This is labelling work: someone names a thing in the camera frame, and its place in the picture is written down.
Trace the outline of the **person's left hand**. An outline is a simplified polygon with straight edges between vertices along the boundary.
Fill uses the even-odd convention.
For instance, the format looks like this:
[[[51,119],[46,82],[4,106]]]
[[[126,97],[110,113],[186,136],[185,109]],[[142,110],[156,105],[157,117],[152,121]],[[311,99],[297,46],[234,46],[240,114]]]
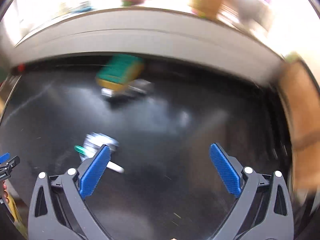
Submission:
[[[1,197],[5,202],[7,202],[7,203],[9,202],[8,193],[7,193],[7,186],[6,186],[5,182],[2,182]]]

